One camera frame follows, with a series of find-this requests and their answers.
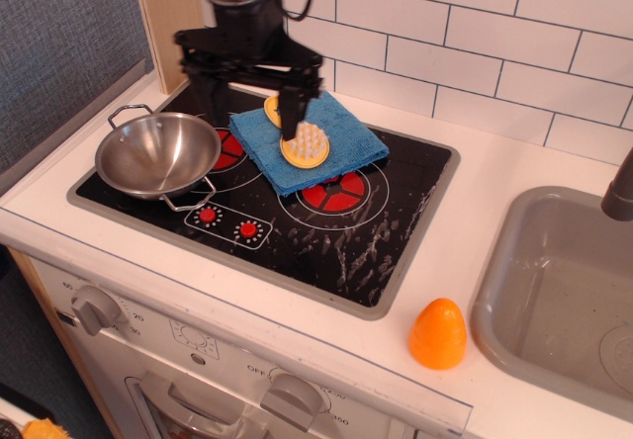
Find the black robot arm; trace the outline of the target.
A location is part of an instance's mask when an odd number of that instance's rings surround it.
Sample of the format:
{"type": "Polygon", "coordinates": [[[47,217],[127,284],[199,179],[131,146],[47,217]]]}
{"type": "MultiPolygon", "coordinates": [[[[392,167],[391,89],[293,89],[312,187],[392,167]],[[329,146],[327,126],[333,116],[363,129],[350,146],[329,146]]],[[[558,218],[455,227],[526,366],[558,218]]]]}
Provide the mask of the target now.
{"type": "Polygon", "coordinates": [[[240,83],[279,93],[282,137],[295,137],[310,100],[319,96],[322,56],[292,40],[286,19],[303,20],[312,0],[297,16],[283,0],[209,0],[213,28],[179,31],[182,70],[212,125],[227,123],[228,85],[240,83]]]}

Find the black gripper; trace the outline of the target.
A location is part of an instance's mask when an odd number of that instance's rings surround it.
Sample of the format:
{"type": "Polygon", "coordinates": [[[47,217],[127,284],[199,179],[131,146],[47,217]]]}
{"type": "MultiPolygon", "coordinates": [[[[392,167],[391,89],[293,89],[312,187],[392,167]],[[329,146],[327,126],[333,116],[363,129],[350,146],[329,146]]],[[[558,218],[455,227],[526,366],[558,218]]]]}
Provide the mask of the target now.
{"type": "Polygon", "coordinates": [[[208,121],[229,122],[225,80],[245,83],[279,91],[282,138],[295,138],[310,99],[319,95],[321,55],[286,34],[281,0],[210,1],[215,27],[175,35],[183,69],[192,73],[190,86],[208,121]]]}

